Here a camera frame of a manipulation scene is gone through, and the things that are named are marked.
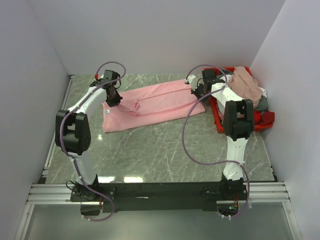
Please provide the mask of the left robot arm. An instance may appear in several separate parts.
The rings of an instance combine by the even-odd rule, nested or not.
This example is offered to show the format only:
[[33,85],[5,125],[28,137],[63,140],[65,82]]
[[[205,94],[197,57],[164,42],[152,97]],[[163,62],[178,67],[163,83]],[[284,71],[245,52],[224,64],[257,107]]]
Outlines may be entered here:
[[102,77],[95,75],[84,96],[67,110],[59,110],[55,117],[55,144],[69,157],[76,174],[74,194],[88,201],[98,197],[111,199],[100,192],[98,176],[92,168],[87,150],[91,144],[89,119],[102,103],[111,107],[119,105],[123,99],[115,87],[122,76],[105,70]]

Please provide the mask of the pink t shirt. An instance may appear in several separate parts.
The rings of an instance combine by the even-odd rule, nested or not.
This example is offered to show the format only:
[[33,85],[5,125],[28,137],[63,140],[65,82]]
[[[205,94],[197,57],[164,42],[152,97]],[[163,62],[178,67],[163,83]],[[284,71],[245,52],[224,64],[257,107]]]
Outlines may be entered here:
[[102,104],[105,133],[185,118],[197,101],[183,79],[123,91],[119,95],[122,97],[119,105]]

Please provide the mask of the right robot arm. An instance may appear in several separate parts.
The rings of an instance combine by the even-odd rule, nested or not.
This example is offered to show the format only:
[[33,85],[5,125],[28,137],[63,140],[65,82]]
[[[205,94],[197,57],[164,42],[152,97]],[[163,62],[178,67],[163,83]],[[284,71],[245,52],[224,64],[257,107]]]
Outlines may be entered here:
[[200,100],[211,96],[217,101],[218,109],[223,114],[223,131],[227,139],[226,163],[222,172],[219,193],[226,200],[234,196],[245,194],[244,185],[246,145],[251,133],[254,131],[254,109],[250,99],[238,96],[227,85],[233,73],[227,69],[216,70],[207,68],[202,71],[202,78],[189,73],[184,82],[191,87],[191,93]]

